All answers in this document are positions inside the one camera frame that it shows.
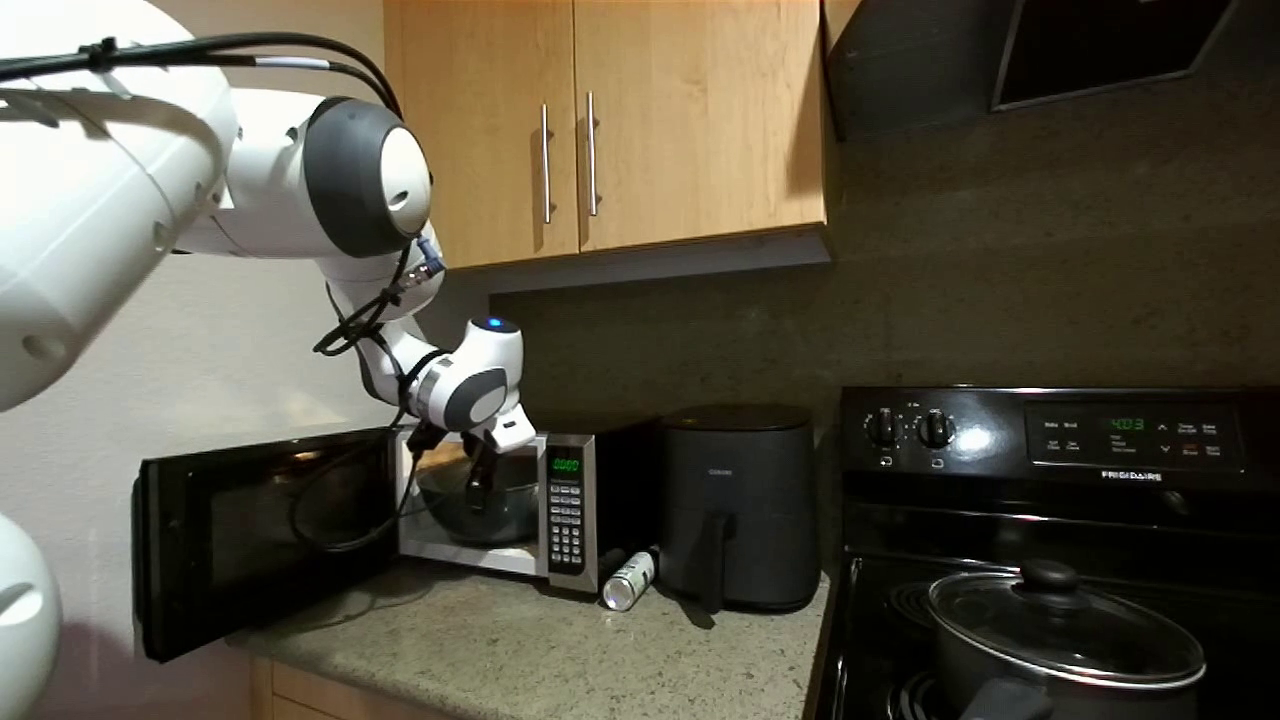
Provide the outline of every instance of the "countertop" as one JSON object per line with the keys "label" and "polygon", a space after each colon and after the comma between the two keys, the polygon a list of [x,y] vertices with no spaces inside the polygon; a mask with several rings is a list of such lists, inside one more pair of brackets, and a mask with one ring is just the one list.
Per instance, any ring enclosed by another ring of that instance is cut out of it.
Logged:
{"label": "countertop", "polygon": [[687,617],[664,593],[630,613],[531,582],[399,565],[231,645],[446,717],[808,717],[826,577],[799,613]]}

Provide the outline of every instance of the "small bottle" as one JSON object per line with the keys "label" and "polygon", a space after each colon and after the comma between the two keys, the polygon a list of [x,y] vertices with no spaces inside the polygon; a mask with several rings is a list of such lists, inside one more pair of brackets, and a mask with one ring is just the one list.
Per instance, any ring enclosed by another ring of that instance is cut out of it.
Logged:
{"label": "small bottle", "polygon": [[603,607],[610,607],[610,613],[630,607],[646,593],[651,577],[655,577],[651,554],[628,555],[628,565],[617,568],[601,593]]}

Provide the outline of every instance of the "microwave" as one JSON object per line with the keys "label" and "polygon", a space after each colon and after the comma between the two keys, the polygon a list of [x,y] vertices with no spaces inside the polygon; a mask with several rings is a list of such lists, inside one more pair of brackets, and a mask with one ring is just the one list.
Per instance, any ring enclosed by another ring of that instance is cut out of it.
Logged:
{"label": "microwave", "polygon": [[142,655],[183,655],[392,568],[392,468],[392,430],[140,461],[130,604]]}
{"label": "microwave", "polygon": [[549,593],[597,598],[634,554],[655,544],[659,433],[634,423],[557,423],[497,461],[473,503],[441,502],[399,440],[399,555],[526,577]]}

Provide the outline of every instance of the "stove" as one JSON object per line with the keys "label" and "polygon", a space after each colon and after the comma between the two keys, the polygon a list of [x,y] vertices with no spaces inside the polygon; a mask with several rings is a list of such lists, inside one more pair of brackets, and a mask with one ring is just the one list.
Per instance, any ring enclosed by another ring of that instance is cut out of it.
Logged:
{"label": "stove", "polygon": [[[1272,390],[842,390],[839,577],[821,717],[1280,717],[1280,392]],[[1079,588],[1193,633],[1203,682],[980,712],[943,693],[929,584],[1074,568]]]}

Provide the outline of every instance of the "range hood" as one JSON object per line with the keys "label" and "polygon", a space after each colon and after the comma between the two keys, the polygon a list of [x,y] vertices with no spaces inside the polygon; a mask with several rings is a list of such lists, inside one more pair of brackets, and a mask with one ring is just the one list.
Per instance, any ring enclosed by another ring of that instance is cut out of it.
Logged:
{"label": "range hood", "polygon": [[1172,79],[1208,55],[1236,4],[860,0],[826,30],[834,127],[950,126]]}

